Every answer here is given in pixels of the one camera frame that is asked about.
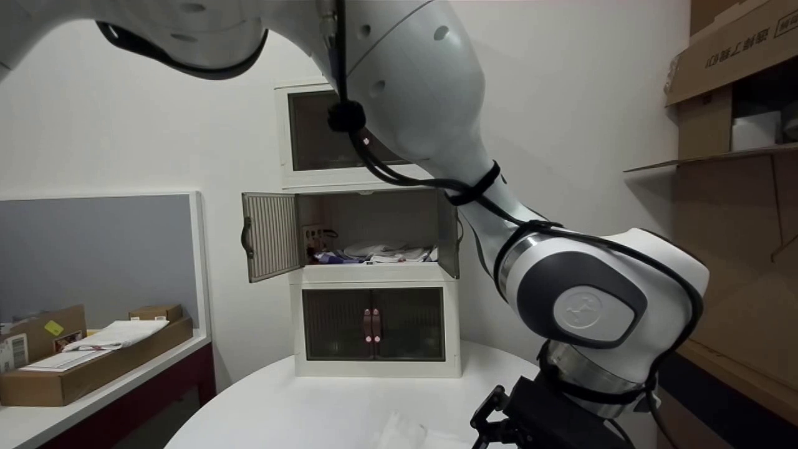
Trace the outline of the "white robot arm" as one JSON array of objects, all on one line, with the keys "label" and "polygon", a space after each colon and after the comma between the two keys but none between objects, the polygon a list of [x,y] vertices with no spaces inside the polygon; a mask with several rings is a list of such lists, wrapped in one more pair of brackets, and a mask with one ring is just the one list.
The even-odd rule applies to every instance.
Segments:
[{"label": "white robot arm", "polygon": [[336,93],[328,127],[384,182],[411,181],[367,138],[419,166],[472,228],[500,299],[544,339],[539,374],[472,415],[473,449],[633,449],[616,419],[656,410],[659,369],[704,315],[709,268],[656,232],[580,235],[512,196],[484,151],[484,73],[448,0],[0,0],[0,68],[71,21],[202,80],[246,73],[272,33],[305,50]]}]

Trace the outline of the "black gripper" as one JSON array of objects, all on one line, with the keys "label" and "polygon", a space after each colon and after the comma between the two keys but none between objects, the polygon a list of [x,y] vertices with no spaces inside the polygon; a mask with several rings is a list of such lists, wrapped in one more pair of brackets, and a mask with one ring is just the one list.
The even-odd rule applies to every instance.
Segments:
[{"label": "black gripper", "polygon": [[517,449],[633,449],[598,416],[559,395],[544,376],[519,376],[512,389],[497,384],[469,419],[472,449],[514,444]]}]

